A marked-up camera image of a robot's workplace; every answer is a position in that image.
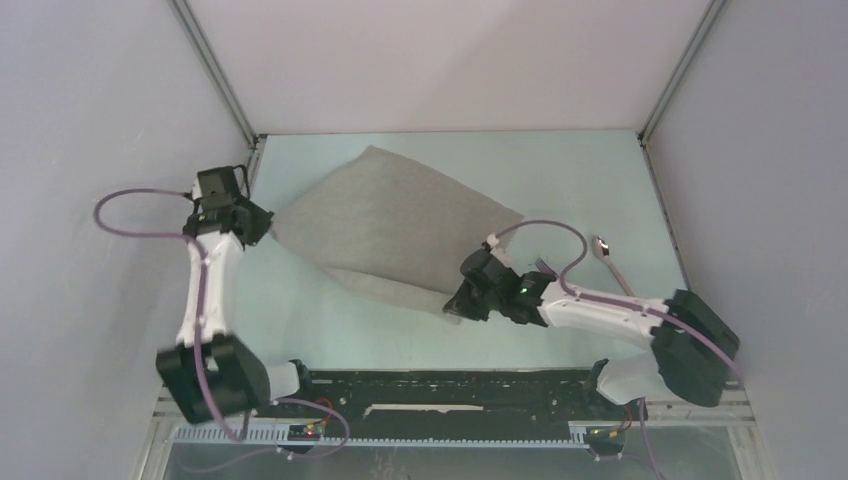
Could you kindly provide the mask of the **grey cloth napkin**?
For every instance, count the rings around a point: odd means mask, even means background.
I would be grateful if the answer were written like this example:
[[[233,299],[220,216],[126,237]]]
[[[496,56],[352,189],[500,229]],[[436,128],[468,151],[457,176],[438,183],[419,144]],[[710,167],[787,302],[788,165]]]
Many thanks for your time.
[[[441,317],[461,263],[523,215],[414,159],[369,146],[274,216],[271,236],[346,289]]]

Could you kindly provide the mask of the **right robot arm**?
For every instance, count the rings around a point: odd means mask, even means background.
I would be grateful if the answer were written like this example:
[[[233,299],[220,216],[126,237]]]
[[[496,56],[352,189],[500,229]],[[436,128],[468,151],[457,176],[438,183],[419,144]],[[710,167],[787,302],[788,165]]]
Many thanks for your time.
[[[585,411],[606,418],[620,405],[673,394],[694,405],[720,403],[739,337],[690,290],[645,299],[584,289],[552,273],[516,273],[499,249],[481,248],[460,267],[463,281],[445,313],[485,321],[493,312],[520,325],[575,328],[641,349],[626,360],[599,361],[581,392]]]

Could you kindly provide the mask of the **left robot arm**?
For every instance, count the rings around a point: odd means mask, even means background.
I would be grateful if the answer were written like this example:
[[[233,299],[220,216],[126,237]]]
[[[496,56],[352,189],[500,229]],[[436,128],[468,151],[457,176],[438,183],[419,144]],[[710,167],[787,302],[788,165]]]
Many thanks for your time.
[[[193,211],[182,228],[190,258],[184,319],[174,346],[158,352],[156,370],[180,413],[203,424],[260,409],[277,399],[292,416],[316,403],[299,360],[266,366],[236,333],[236,287],[247,248],[272,225],[272,213],[249,197],[243,165],[197,173]]]

